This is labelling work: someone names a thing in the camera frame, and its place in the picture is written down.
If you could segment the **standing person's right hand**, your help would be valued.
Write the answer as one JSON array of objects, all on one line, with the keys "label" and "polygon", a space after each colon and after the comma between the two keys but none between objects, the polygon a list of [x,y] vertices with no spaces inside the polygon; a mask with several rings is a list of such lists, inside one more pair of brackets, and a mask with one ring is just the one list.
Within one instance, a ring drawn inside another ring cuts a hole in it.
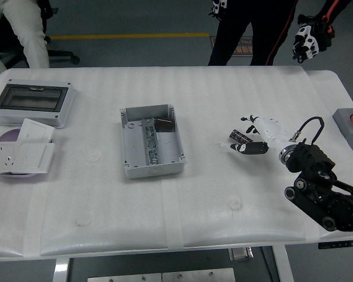
[{"label": "standing person's right hand", "polygon": [[227,11],[227,0],[213,0],[212,4],[213,7],[208,15],[221,21]]}]

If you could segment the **standing person's left hand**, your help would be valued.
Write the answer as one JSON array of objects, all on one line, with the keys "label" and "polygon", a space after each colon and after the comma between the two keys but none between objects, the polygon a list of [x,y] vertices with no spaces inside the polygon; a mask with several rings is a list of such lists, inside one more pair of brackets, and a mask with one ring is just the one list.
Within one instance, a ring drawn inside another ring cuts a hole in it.
[{"label": "standing person's left hand", "polygon": [[303,14],[298,16],[298,24],[300,27],[295,35],[292,49],[292,58],[298,63],[312,59],[332,45],[335,31],[331,25],[316,17]]}]

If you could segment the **robot right hand white shell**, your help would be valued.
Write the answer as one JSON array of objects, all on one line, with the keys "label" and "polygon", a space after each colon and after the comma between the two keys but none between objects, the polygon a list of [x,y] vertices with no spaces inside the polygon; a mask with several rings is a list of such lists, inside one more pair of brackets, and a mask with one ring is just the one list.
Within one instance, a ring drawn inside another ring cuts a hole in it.
[{"label": "robot right hand white shell", "polygon": [[240,135],[240,141],[237,141],[237,144],[231,144],[230,148],[243,155],[261,155],[265,154],[268,149],[273,149],[276,154],[283,155],[296,147],[296,144],[290,141],[289,133],[274,119],[249,115],[242,117],[241,120],[248,120],[252,123],[246,133],[259,133],[262,137],[261,142],[249,142],[247,137]]}]

